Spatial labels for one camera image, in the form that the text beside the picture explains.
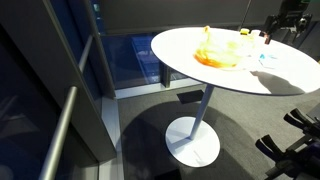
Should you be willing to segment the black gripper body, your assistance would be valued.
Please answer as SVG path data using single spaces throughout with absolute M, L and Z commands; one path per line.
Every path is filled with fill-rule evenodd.
M 312 15 L 305 14 L 311 0 L 283 0 L 277 15 L 267 17 L 263 32 L 271 35 L 278 29 L 289 29 L 293 33 L 304 32 Z

